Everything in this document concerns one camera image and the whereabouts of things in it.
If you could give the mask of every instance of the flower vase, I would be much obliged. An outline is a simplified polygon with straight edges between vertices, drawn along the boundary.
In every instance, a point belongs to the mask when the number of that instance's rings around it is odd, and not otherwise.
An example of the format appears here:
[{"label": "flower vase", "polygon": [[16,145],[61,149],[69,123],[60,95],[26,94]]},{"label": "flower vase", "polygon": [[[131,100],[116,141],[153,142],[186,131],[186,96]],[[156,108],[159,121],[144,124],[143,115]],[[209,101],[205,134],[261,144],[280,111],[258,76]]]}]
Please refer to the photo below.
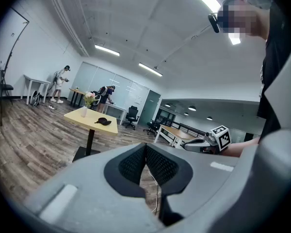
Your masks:
[{"label": "flower vase", "polygon": [[83,106],[83,108],[81,110],[81,117],[85,117],[86,116],[86,112],[87,112],[87,106]]}]

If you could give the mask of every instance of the wooden floor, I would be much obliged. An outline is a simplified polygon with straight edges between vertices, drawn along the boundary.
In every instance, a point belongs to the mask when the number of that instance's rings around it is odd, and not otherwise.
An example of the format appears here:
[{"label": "wooden floor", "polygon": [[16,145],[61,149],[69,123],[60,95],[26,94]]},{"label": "wooden floor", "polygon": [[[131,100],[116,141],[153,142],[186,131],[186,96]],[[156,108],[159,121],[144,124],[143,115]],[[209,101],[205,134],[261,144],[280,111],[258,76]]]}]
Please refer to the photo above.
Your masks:
[{"label": "wooden floor", "polygon": [[[4,100],[3,126],[0,127],[0,183],[7,196],[22,202],[31,192],[59,170],[72,163],[79,146],[86,147],[88,130],[69,123],[63,114],[72,108],[52,103],[57,109],[48,109],[51,102],[37,107],[25,100],[13,100],[13,106]],[[153,142],[143,128],[125,128],[118,125],[118,136],[95,132],[92,149],[101,152],[139,142]],[[158,143],[168,145],[162,137]],[[151,210],[156,206],[157,186],[144,168],[140,186],[146,190],[146,202]]]}]

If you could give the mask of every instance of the white sneakers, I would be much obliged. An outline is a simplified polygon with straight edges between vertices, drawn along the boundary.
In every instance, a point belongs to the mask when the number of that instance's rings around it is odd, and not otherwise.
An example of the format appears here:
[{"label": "white sneakers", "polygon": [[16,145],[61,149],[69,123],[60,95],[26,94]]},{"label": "white sneakers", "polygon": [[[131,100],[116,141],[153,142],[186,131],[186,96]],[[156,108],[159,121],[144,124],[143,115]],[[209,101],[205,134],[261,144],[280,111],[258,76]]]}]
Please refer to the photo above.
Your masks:
[{"label": "white sneakers", "polygon": [[52,102],[57,102],[57,103],[63,103],[64,101],[62,101],[62,100],[60,100],[60,99],[58,99],[58,100],[56,100],[55,98],[51,98],[50,99]]}]

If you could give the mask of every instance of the flowers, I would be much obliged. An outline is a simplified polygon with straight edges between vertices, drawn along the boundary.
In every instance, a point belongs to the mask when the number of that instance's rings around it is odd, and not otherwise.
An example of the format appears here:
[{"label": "flowers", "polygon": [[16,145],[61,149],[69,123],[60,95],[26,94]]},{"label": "flowers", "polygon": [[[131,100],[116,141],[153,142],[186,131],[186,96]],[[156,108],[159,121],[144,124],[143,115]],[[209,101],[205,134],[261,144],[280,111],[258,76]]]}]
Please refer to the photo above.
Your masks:
[{"label": "flowers", "polygon": [[92,102],[95,100],[95,93],[87,92],[84,96],[84,100],[86,106],[91,106]]}]

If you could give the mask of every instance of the wooden table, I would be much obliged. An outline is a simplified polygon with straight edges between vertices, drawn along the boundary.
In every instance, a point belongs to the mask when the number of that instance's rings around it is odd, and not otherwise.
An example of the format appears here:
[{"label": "wooden table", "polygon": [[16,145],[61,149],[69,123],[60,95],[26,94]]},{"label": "wooden table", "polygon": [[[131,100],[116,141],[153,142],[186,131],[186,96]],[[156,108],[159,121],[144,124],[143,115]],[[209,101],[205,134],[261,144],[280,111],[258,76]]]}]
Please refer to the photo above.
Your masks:
[{"label": "wooden table", "polygon": [[31,77],[31,76],[28,76],[26,74],[24,74],[24,77],[25,77],[25,81],[24,81],[24,86],[23,86],[23,93],[21,94],[20,99],[23,99],[23,94],[24,94],[25,87],[26,87],[26,79],[28,79],[29,80],[29,86],[28,86],[26,104],[27,105],[29,104],[29,97],[31,95],[31,85],[32,85],[33,82],[40,83],[40,86],[43,85],[43,84],[46,84],[47,88],[45,89],[45,93],[44,93],[44,97],[43,97],[43,103],[45,103],[45,98],[47,97],[47,94],[48,94],[50,81],[42,80],[42,79],[36,79],[35,77]]},{"label": "wooden table", "polygon": [[79,101],[79,106],[80,106],[80,103],[81,103],[82,97],[85,95],[85,93],[84,93],[84,92],[81,92],[81,91],[79,91],[79,90],[76,90],[76,89],[70,89],[70,88],[69,88],[69,90],[73,91],[73,96],[72,96],[72,100],[71,100],[70,104],[72,104],[72,101],[73,101],[74,95],[77,93],[76,98],[74,99],[73,107],[76,105],[76,101],[77,101],[78,94],[81,94],[80,101]]},{"label": "wooden table", "polygon": [[124,107],[106,102],[105,106],[103,107],[102,113],[106,114],[109,106],[122,111],[122,116],[121,116],[121,121],[120,121],[120,125],[122,125],[122,122],[126,113],[126,109]]},{"label": "wooden table", "polygon": [[176,142],[176,139],[178,139],[178,142],[176,144],[176,149],[180,149],[180,144],[182,141],[190,141],[190,140],[193,140],[195,139],[196,137],[194,136],[191,136],[190,134],[186,134],[185,132],[181,131],[181,130],[178,130],[176,128],[173,128],[173,127],[168,127],[168,126],[165,126],[165,125],[161,125],[160,126],[160,129],[156,135],[156,138],[154,140],[154,143],[157,142],[160,134],[164,134],[162,132],[162,129],[166,130],[168,133],[172,134],[175,138],[173,140],[173,142],[171,143],[171,146],[173,147],[175,142]]},{"label": "wooden table", "polygon": [[[89,156],[91,154],[100,153],[100,151],[92,150],[92,143],[93,143],[95,131],[99,131],[102,134],[106,134],[106,135],[117,135],[117,123],[116,123],[115,117],[108,116],[103,113],[99,113],[97,111],[93,111],[90,109],[87,109],[87,113],[85,117],[81,117],[82,109],[83,108],[80,108],[64,115],[64,119],[66,121],[81,125],[89,129],[86,148],[79,147],[72,162],[80,158],[83,158],[85,156]],[[111,124],[107,126],[103,126],[100,123],[96,123],[100,117],[104,117],[108,121],[111,121]]]}]

